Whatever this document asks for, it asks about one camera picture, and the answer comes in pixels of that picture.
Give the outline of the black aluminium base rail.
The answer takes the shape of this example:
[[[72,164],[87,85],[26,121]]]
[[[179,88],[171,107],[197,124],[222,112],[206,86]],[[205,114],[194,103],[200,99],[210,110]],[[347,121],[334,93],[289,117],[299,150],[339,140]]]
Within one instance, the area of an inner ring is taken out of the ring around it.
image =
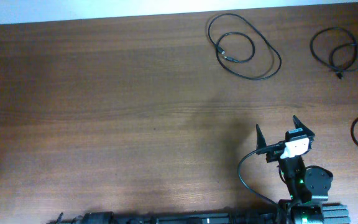
[[[116,215],[114,224],[341,224],[350,223],[347,206],[325,204],[295,206],[288,214],[270,210],[245,210],[223,213],[188,213],[175,215]]]

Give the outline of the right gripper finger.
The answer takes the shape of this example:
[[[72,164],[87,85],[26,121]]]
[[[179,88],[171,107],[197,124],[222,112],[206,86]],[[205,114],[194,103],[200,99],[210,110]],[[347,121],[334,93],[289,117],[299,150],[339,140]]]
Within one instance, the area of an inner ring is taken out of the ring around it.
[[[301,128],[301,129],[304,130],[304,131],[309,130],[309,128],[308,128],[306,125],[304,125],[304,124],[298,119],[298,117],[297,117],[296,115],[293,115],[292,119],[293,119],[293,123],[294,123],[294,126],[295,126],[296,129],[300,129],[300,128]]]
[[[256,124],[256,134],[257,134],[257,144],[256,144],[256,148],[257,149],[262,149],[265,148],[267,146],[264,135],[262,134],[262,131],[260,129],[260,126],[258,124]]]

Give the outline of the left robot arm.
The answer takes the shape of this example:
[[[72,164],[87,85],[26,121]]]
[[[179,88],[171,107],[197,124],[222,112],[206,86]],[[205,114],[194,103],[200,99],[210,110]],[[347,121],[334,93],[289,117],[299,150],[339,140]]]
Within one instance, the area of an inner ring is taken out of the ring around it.
[[[71,220],[64,220],[63,213],[59,214],[58,218],[53,221],[53,224],[114,224],[113,212],[93,212],[79,215]]]

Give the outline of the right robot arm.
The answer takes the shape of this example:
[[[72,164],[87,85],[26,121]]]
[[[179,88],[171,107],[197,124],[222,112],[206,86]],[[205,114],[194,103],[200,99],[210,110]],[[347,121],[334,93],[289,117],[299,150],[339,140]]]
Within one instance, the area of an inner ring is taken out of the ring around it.
[[[256,154],[265,154],[266,161],[278,162],[280,178],[289,191],[290,200],[278,203],[281,217],[287,223],[323,223],[323,202],[333,181],[332,172],[320,166],[306,166],[303,156],[311,150],[315,133],[296,116],[295,128],[285,133],[285,139],[268,145],[256,126]]]

